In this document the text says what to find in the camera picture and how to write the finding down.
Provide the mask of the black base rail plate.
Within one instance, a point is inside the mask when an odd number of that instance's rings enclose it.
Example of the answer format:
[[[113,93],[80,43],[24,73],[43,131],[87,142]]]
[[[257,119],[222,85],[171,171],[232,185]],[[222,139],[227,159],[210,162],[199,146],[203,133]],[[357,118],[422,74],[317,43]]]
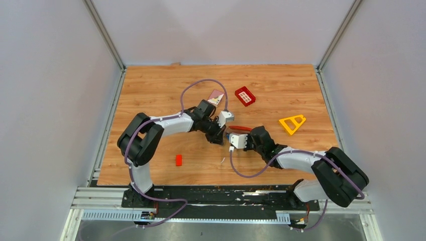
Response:
[[[197,219],[275,219],[277,211],[307,214],[318,211],[315,201],[302,203],[288,193],[288,185],[180,185],[152,187],[141,196],[130,187],[124,191],[124,208],[153,208],[156,217]]]

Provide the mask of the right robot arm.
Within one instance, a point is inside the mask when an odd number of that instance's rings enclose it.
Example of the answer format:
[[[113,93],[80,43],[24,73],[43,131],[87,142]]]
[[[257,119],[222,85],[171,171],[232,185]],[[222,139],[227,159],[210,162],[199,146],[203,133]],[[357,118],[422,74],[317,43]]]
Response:
[[[247,135],[244,151],[255,151],[269,167],[294,169],[315,175],[314,180],[296,181],[287,195],[292,209],[301,209],[307,202],[329,199],[340,207],[348,207],[355,199],[364,199],[363,189],[368,176],[340,148],[310,152],[274,142],[263,126]]]

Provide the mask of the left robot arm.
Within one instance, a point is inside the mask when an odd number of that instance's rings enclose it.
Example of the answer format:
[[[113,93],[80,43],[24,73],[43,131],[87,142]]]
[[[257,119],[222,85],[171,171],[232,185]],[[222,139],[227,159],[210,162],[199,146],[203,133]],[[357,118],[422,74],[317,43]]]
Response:
[[[198,106],[184,109],[167,116],[147,116],[141,112],[135,115],[118,138],[120,149],[128,165],[130,185],[136,191],[134,200],[141,207],[149,207],[154,201],[153,181],[149,162],[154,157],[160,140],[178,133],[200,131],[211,144],[224,144],[226,123],[234,120],[234,115],[223,110],[214,116],[216,107],[206,100]]]

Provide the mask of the playing card box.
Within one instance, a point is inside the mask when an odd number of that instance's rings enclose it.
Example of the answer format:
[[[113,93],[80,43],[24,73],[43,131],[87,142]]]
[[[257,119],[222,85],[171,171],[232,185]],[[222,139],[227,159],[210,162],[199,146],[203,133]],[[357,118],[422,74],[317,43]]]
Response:
[[[211,92],[210,96],[207,98],[207,101],[210,104],[213,104],[214,106],[218,107],[224,96],[225,96],[224,92],[214,89]]]

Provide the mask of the red toy brick block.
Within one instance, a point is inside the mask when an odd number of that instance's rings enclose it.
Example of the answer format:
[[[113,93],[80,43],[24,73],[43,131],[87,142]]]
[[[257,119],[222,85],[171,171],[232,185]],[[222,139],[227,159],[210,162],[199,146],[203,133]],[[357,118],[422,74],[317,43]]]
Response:
[[[245,107],[252,105],[256,101],[256,97],[246,86],[238,88],[234,94]]]

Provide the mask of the yellow toy piece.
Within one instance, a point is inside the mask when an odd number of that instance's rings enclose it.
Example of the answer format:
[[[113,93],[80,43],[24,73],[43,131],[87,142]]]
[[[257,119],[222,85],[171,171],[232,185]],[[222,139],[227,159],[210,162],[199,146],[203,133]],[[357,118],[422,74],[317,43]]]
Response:
[[[278,122],[283,129],[292,136],[306,122],[306,117],[299,114],[279,119]]]

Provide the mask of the small red block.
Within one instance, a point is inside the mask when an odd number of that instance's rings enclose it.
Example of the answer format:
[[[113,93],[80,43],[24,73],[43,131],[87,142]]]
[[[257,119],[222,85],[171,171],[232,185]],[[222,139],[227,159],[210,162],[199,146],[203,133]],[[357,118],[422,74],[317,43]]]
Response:
[[[180,167],[180,166],[182,166],[182,164],[183,164],[183,156],[182,155],[176,155],[175,165],[177,167]]]

